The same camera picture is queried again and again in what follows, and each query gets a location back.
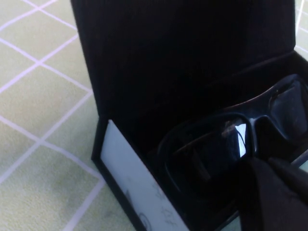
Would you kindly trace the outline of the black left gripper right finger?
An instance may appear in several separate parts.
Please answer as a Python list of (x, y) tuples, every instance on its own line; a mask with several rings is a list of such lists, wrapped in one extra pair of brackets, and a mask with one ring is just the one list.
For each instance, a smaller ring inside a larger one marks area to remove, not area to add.
[(271, 157), (268, 163), (283, 182), (308, 204), (308, 173), (282, 159)]

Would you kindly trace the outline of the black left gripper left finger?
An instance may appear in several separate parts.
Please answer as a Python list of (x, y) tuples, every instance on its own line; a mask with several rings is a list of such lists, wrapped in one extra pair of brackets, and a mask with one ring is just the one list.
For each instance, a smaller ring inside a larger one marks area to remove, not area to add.
[(237, 208), (243, 231), (306, 231), (308, 205), (268, 162), (245, 161), (239, 171)]

